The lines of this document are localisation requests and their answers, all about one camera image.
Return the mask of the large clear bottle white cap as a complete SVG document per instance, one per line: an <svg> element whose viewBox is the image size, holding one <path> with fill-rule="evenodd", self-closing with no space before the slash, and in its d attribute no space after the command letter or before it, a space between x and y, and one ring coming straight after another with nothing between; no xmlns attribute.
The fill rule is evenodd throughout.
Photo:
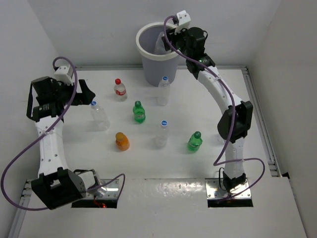
<svg viewBox="0 0 317 238"><path fill-rule="evenodd" d="M164 42L162 40L163 36L164 36L164 33L160 32L158 35L157 41L155 43L155 47L154 47L154 54L155 55L165 55L166 54Z"/></svg>

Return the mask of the clear bottle blue cap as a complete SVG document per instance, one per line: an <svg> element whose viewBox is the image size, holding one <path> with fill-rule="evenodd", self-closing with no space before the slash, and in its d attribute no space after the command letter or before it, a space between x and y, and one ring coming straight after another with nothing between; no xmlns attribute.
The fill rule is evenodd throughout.
<svg viewBox="0 0 317 238"><path fill-rule="evenodd" d="M159 106L165 106L168 103L170 95L170 82L167 76L164 76L158 85L157 103Z"/></svg>
<svg viewBox="0 0 317 238"><path fill-rule="evenodd" d="M169 124L166 120L162 120L159 124L156 136L155 145L157 148L162 148L167 144L169 137Z"/></svg>
<svg viewBox="0 0 317 238"><path fill-rule="evenodd" d="M91 102L91 115L99 130L107 130L110 126L105 110L96 102Z"/></svg>

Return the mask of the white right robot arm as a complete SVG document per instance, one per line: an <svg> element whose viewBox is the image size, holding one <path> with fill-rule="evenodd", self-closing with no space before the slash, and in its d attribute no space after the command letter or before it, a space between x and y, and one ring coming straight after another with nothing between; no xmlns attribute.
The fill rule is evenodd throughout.
<svg viewBox="0 0 317 238"><path fill-rule="evenodd" d="M205 86L218 104L222 117L217 124L220 137L225 141L220 155L225 156L223 186L230 192L244 184L243 147L251 127L253 105L236 96L221 78L214 61L205 52L207 32L198 27L164 29L164 47L185 58L193 76Z"/></svg>

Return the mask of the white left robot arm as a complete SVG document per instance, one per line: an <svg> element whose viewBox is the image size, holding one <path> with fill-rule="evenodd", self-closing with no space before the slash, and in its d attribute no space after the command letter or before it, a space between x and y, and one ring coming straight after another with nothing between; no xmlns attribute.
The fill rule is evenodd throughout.
<svg viewBox="0 0 317 238"><path fill-rule="evenodd" d="M73 106L89 105L95 97L84 79L80 93L74 84L45 76L30 84L26 116L35 122L40 143L40 168L31 182L32 191L50 210L86 197L89 188L99 185L95 170L71 171L64 155L63 112L70 99Z"/></svg>

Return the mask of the grey plastic waste bin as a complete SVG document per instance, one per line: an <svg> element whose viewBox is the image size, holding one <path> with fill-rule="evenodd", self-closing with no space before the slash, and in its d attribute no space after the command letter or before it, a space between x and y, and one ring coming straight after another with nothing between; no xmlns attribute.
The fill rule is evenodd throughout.
<svg viewBox="0 0 317 238"><path fill-rule="evenodd" d="M172 83L180 56L176 52L165 55L154 54L156 41L163 32L163 22L150 23L142 27L136 35L137 50L141 55L146 81L157 87L164 76Z"/></svg>

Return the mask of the red cap cola bottle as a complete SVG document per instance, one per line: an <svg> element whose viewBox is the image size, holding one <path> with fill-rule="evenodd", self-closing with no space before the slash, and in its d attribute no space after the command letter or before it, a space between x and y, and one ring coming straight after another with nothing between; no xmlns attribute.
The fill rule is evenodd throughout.
<svg viewBox="0 0 317 238"><path fill-rule="evenodd" d="M127 99L126 87L119 78L115 80L114 91L118 101L125 101Z"/></svg>

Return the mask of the green bottle centre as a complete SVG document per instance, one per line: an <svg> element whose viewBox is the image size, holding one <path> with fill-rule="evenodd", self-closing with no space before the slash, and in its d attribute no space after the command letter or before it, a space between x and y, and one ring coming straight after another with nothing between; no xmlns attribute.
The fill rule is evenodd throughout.
<svg viewBox="0 0 317 238"><path fill-rule="evenodd" d="M133 107L134 120L137 123L143 123L146 119L145 109L140 101L136 101Z"/></svg>

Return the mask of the green bottle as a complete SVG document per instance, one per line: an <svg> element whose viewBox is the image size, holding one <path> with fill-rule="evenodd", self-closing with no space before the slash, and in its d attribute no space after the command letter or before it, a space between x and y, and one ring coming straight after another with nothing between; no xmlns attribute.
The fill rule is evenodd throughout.
<svg viewBox="0 0 317 238"><path fill-rule="evenodd" d="M187 148L189 151L196 152L199 150L202 143L203 143L203 140L202 140L201 132L196 131L190 137L190 139L187 143Z"/></svg>
<svg viewBox="0 0 317 238"><path fill-rule="evenodd" d="M145 109L140 101L136 101L133 107L134 120L137 123L143 123L146 119Z"/></svg>

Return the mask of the orange juice bottle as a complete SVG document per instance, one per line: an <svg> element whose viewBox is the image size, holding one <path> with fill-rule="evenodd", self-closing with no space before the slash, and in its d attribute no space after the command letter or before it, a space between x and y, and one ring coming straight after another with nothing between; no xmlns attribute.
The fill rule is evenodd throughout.
<svg viewBox="0 0 317 238"><path fill-rule="evenodd" d="M126 151L130 147L130 143L129 143L127 136L122 132L118 132L115 135L115 142L116 142L117 148L120 151Z"/></svg>

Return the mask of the green bottle right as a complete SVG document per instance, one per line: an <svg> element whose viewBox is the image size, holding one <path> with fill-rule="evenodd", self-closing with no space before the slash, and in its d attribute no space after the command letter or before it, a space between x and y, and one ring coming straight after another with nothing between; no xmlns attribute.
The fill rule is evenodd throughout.
<svg viewBox="0 0 317 238"><path fill-rule="evenodd" d="M187 148L189 151L196 152L199 150L202 143L203 143L203 140L202 140L201 132L196 131L190 137L190 139L187 143Z"/></svg>

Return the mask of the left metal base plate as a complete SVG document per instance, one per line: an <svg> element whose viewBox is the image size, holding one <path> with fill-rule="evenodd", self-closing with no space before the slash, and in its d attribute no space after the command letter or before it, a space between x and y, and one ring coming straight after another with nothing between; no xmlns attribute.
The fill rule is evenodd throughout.
<svg viewBox="0 0 317 238"><path fill-rule="evenodd" d="M97 179L97 181L93 184L93 180L91 178L84 178L83 182L86 189L96 185L103 185L103 187L98 188L96 191L86 192L85 199L116 199L120 192L120 180L116 179L105 186L105 184L109 181L110 179Z"/></svg>

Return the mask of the metal base plate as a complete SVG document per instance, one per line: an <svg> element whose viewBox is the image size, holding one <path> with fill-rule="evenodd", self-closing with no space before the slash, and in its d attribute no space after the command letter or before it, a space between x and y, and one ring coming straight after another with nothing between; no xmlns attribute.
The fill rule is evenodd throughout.
<svg viewBox="0 0 317 238"><path fill-rule="evenodd" d="M105 186L105 184L109 181L110 179L97 179L97 181L93 184L93 180L91 178L84 178L83 182L86 189L96 185L103 185L103 187L98 188L96 191L86 192L85 199L116 199L120 192L120 180L116 179Z"/></svg>
<svg viewBox="0 0 317 238"><path fill-rule="evenodd" d="M206 193L208 200L220 200L228 196L236 200L252 199L248 179L243 184L230 189L229 192L224 189L222 179L220 179L220 182L217 178L206 179Z"/></svg>

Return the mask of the aluminium frame rail left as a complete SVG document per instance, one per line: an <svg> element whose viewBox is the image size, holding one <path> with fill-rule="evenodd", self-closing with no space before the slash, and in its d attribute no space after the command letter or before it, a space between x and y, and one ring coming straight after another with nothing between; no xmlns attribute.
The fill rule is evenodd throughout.
<svg viewBox="0 0 317 238"><path fill-rule="evenodd" d="M31 180L27 179L20 197L19 205L23 207L28 207L30 199L32 195L32 189L31 189ZM19 233L21 231L21 227L24 221L26 211L17 209L14 220L12 222L8 238L17 238L19 237Z"/></svg>

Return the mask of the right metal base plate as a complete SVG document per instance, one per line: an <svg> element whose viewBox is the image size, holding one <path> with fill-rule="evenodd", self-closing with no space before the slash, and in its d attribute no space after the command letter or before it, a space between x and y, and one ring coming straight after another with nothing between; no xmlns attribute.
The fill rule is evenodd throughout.
<svg viewBox="0 0 317 238"><path fill-rule="evenodd" d="M228 196L236 200L252 199L248 179L243 184L230 189L229 192L224 189L222 179L220 179L220 182L217 178L206 179L206 193L208 200L220 200Z"/></svg>

